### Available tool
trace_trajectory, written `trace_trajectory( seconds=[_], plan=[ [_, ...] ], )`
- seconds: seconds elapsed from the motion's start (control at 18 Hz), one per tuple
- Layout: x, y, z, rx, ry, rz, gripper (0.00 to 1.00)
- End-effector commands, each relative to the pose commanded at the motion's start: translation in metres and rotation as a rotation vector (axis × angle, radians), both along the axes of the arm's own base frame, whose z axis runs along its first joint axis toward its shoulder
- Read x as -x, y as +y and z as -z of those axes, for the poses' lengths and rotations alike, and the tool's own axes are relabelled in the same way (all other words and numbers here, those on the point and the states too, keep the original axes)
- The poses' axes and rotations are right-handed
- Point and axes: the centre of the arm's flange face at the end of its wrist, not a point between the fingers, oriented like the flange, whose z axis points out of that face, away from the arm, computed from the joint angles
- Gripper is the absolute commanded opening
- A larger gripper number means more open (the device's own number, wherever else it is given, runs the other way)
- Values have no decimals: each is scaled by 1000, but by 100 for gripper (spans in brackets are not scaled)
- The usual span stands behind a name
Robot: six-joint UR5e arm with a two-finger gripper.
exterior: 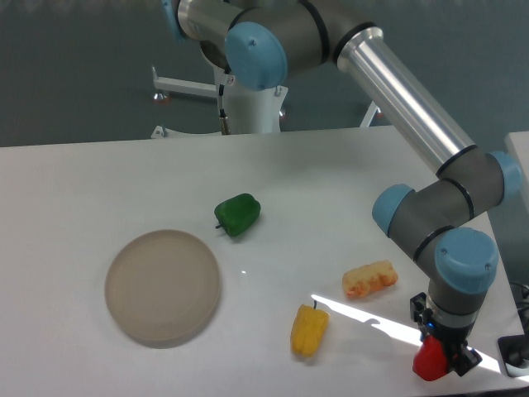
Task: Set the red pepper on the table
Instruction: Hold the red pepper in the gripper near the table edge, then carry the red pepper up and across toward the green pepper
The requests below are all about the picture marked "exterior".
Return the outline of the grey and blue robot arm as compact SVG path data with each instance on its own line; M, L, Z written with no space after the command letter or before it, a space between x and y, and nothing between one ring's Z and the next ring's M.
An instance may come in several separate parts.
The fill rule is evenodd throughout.
M520 188L517 162L481 151L384 42L382 30L339 1L164 1L174 38L198 41L216 77L225 135L279 130L286 78L332 62L351 75L436 175L421 190L389 187L372 216L428 276L410 301L424 380L481 362L467 339L497 273L493 240L468 222Z

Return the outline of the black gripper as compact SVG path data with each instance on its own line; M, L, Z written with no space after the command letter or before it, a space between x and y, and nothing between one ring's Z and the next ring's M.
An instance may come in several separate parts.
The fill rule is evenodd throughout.
M475 349L468 348L468 338L475 324L475 313L448 313L429 295L421 292L410 298L410 317L417 325L421 342L431 335L450 349L449 371L464 376L482 362L481 355Z

